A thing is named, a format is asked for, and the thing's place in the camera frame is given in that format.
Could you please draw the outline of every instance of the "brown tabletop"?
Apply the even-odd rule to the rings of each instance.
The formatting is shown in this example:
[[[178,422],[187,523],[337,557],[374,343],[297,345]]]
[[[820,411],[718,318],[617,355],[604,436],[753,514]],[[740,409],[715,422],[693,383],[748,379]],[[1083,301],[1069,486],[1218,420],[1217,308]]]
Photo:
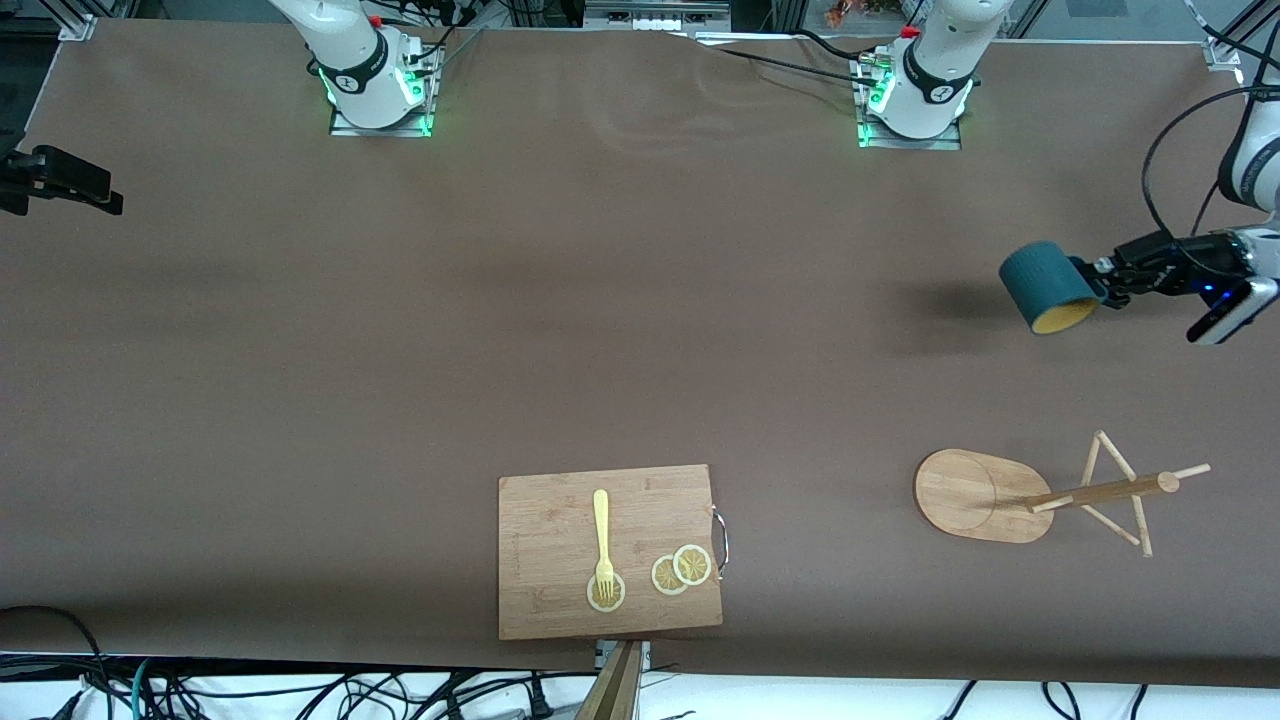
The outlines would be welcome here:
[[[498,478],[707,462],[724,625],[654,662],[1280,682],[1280,314],[1202,348],[1198,300],[1143,297],[1033,338],[996,277],[1152,229],[1147,143],[1231,83],[1197,46],[996,45],[960,152],[860,150],[847,86],[657,33],[484,33],[436,137],[330,138],[306,59],[287,26],[63,46],[28,142],[125,214],[0,218],[0,602],[109,652],[582,666],[497,639]],[[1174,227],[1239,108],[1165,149]],[[1213,465],[1147,503],[1151,560],[1084,514],[1011,546],[913,505],[943,447],[1070,487],[1100,428]]]

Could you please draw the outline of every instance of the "wooden cutting board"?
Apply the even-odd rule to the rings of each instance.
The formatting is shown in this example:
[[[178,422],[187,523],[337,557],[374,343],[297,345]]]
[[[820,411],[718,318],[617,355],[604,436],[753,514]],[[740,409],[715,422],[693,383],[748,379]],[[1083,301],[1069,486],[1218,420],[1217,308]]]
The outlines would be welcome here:
[[[626,583],[613,612],[586,602],[599,560],[591,496],[609,492],[609,559]],[[719,579],[658,592],[650,570],[685,544],[712,553],[707,465],[522,475],[498,480],[498,638],[614,637],[719,625]]]

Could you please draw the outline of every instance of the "white floor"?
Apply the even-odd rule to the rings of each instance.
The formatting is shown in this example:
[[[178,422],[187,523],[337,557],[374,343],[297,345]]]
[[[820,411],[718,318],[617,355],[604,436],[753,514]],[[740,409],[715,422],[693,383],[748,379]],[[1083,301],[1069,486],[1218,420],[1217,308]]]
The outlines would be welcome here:
[[[525,674],[494,673],[471,684],[493,678],[524,678]],[[376,682],[381,675],[370,675]],[[189,683],[192,689],[210,692],[256,692],[275,688],[320,685],[335,675],[211,678]],[[403,678],[413,696],[422,696],[436,687],[444,675],[420,674]],[[590,678],[545,680],[547,700],[552,707],[577,703],[586,696]],[[741,678],[723,675],[671,675],[650,673],[640,694],[640,720],[667,720],[692,711],[690,720],[790,720],[790,719],[858,719],[858,720],[938,720],[950,710],[961,682],[932,680],[864,680],[813,678]],[[33,720],[49,717],[77,689],[76,682],[0,683],[0,720]],[[1126,720],[1134,685],[1073,684],[1083,720]],[[1065,698],[1055,691],[1061,705]],[[293,720],[314,692],[252,700],[204,700],[205,712],[212,720]],[[342,693],[330,696],[312,715],[312,720],[338,716]],[[402,706],[390,701],[396,717]],[[520,687],[494,693],[462,707],[467,720],[504,716],[513,710],[527,711],[527,696]],[[425,720],[443,715],[444,707],[433,708]],[[76,720],[100,720],[106,716],[105,700],[92,691],[84,694]],[[116,719],[129,720],[129,710],[116,703]],[[974,688],[957,715],[957,720],[1055,720],[1059,716],[1044,703],[1037,683],[982,682]],[[1252,691],[1198,687],[1152,687],[1142,703],[1140,719],[1204,720],[1230,717],[1253,720],[1280,717],[1280,691]],[[356,708],[351,720],[394,720],[390,711],[372,703]]]

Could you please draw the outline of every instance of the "metal handle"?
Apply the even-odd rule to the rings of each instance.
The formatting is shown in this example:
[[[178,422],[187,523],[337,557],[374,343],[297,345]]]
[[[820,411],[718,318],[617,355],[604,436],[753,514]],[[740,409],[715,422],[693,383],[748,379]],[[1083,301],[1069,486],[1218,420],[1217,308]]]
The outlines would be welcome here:
[[[716,577],[717,579],[723,580],[724,566],[728,565],[728,524],[724,523],[724,516],[721,515],[721,511],[714,503],[712,503],[712,518],[714,518],[721,527],[721,550],[723,550],[724,560],[721,560],[719,565],[716,566]]]

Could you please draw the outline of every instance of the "wooden mug tree stand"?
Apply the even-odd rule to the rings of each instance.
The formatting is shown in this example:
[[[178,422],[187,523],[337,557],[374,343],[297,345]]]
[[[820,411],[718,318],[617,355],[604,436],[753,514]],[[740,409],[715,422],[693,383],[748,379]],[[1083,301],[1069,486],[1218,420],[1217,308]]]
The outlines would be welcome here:
[[[1115,460],[1126,479],[1092,484],[1100,447]],[[1208,470],[1208,465],[1196,465],[1172,473],[1138,475],[1111,438],[1098,430],[1093,433],[1080,487],[1075,489],[1052,492],[1039,473],[1021,462],[968,450],[942,450],[927,457],[916,470],[915,500],[925,519],[945,533],[1018,543],[1039,539],[1048,532],[1053,510],[1079,507],[1129,544],[1142,547],[1143,557],[1151,557],[1143,496],[1176,492],[1183,479]],[[1137,537],[1093,507],[1124,498],[1133,502]]]

